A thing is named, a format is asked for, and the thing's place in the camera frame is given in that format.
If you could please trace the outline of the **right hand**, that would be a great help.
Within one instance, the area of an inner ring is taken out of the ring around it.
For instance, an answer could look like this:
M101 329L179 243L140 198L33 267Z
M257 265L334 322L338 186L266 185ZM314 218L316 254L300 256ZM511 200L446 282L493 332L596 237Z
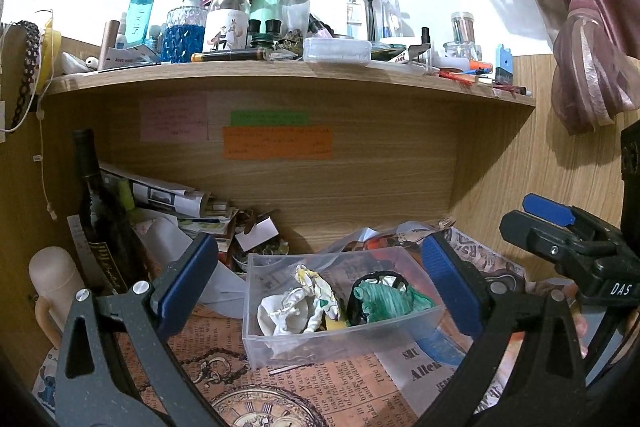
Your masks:
M570 313L572 314L573 321L576 327L577 337L580 343L580 353L582 354L582 357L585 358L588 355L589 341L586 341L586 337L589 334L590 326L587 317L582 314L582 307L580 306L580 303L578 303L578 301L576 300L578 287L575 283L570 283L564 286L562 291L567 299L567 302L570 304ZM614 355L614 357L611 359L611 364L616 364L618 361L620 361L631 349L632 344L639 337L639 324L637 323L638 318L639 310L631 313L631 316L627 321L625 332L625 334L628 335L628 338L618 346L620 348L620 351L618 351L617 355Z

